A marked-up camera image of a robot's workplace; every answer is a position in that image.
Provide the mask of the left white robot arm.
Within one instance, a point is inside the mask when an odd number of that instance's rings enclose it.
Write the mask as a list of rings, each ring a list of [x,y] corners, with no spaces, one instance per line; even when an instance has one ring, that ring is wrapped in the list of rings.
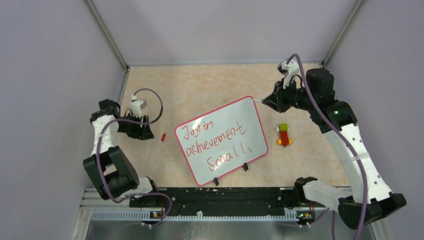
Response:
[[[83,168],[103,200],[118,198],[138,188],[141,179],[118,144],[118,133],[136,140],[154,139],[149,116],[142,113],[144,99],[132,100],[121,116],[121,106],[110,99],[99,102],[99,110],[91,115],[94,129],[93,150],[83,160]]]

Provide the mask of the pink framed whiteboard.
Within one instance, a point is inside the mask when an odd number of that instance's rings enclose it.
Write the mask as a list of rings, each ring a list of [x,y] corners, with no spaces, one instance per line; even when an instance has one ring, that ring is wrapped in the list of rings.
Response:
[[[249,95],[177,125],[174,134],[198,186],[269,151],[256,101]]]

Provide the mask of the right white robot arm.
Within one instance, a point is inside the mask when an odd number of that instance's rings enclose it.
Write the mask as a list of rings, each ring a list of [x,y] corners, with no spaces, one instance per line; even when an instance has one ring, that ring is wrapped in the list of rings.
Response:
[[[356,231],[404,207],[404,195],[394,193],[376,169],[351,106],[336,99],[334,76],[327,69],[313,68],[298,86],[296,69],[278,70],[283,77],[262,103],[279,113],[290,108],[307,111],[334,149],[351,187],[347,192],[315,177],[300,177],[294,184],[294,202],[299,206],[319,203],[337,212],[343,223]]]

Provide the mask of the red green toy car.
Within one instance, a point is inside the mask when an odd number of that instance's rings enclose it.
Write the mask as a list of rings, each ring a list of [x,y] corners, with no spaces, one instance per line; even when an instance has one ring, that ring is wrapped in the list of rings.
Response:
[[[288,130],[289,128],[287,123],[280,123],[275,127],[275,131],[278,133],[277,144],[284,148],[293,143],[293,141],[289,138]]]

